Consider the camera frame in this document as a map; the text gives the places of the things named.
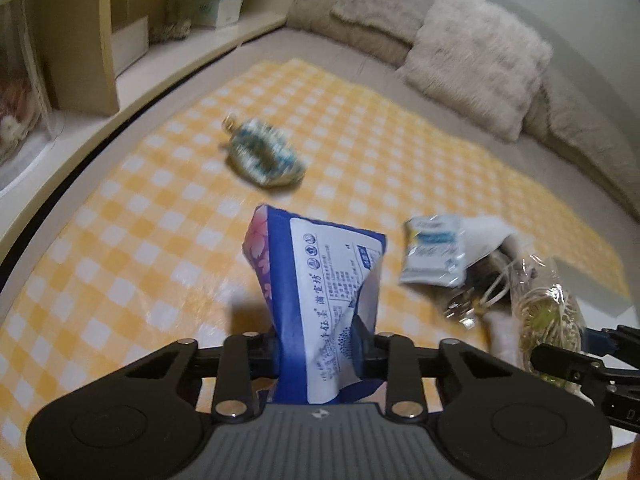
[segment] checkered mat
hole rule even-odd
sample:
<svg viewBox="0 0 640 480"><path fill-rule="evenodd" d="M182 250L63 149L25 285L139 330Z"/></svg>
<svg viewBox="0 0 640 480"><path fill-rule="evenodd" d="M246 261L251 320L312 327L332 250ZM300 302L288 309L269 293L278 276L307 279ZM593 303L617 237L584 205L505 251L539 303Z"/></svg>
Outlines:
<svg viewBox="0 0 640 480"><path fill-rule="evenodd" d="M282 129L308 164L299 188L265 192L230 170L222 129L230 112ZM486 341L398 285L411 216L500 215L535 236L540 254L561 255L628 296L614 250L479 146L300 60L262 62L147 136L35 267L0 328L0 477L34 478L24 433L45 403L175 339L213 346L269 327L241 254L261 202L387 234L378 328L420 346L446 336Z"/></svg>

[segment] white box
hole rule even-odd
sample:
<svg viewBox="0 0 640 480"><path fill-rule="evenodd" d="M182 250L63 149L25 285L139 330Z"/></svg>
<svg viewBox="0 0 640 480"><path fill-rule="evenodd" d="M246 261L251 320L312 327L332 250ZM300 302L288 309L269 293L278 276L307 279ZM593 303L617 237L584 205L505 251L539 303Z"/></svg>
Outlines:
<svg viewBox="0 0 640 480"><path fill-rule="evenodd" d="M123 73L149 50L149 24L144 16L111 35L113 71Z"/></svg>
<svg viewBox="0 0 640 480"><path fill-rule="evenodd" d="M185 18L196 27L224 27L240 18L242 0L169 0L167 17L172 22Z"/></svg>

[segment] tissue box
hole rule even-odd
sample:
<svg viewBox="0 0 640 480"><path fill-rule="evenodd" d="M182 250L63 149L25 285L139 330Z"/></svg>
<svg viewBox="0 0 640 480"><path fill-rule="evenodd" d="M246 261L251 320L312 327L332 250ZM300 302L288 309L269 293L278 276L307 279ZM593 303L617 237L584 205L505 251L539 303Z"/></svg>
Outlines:
<svg viewBox="0 0 640 480"><path fill-rule="evenodd" d="M169 0L168 22L189 18L192 25L224 27L240 18L242 0Z"/></svg>

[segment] beige blanket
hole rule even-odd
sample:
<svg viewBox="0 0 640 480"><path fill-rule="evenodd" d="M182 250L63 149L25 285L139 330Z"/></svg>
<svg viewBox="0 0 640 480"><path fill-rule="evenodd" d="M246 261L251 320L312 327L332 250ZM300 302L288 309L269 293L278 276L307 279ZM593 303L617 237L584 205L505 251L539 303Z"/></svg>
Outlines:
<svg viewBox="0 0 640 480"><path fill-rule="evenodd" d="M625 135L557 70L549 68L523 131L574 163L636 219L640 170Z"/></svg>
<svg viewBox="0 0 640 480"><path fill-rule="evenodd" d="M400 66L411 48L404 41L373 27L348 23L334 16L331 9L340 0L296 0L287 15L287 27L321 34L371 54L393 66Z"/></svg>
<svg viewBox="0 0 640 480"><path fill-rule="evenodd" d="M414 44L434 0L338 0L331 12L347 23L386 32L397 40Z"/></svg>

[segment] metal screw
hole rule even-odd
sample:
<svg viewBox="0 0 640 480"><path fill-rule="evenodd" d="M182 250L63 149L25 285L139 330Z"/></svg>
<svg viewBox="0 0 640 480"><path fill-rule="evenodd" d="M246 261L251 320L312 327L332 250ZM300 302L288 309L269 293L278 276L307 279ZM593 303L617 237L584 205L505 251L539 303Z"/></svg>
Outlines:
<svg viewBox="0 0 640 480"><path fill-rule="evenodd" d="M424 408L412 400L401 400L391 407L391 411L402 418L415 418L424 411Z"/></svg>
<svg viewBox="0 0 640 480"><path fill-rule="evenodd" d="M216 412L222 416L236 417L246 411L246 404L240 400L223 400L216 404Z"/></svg>

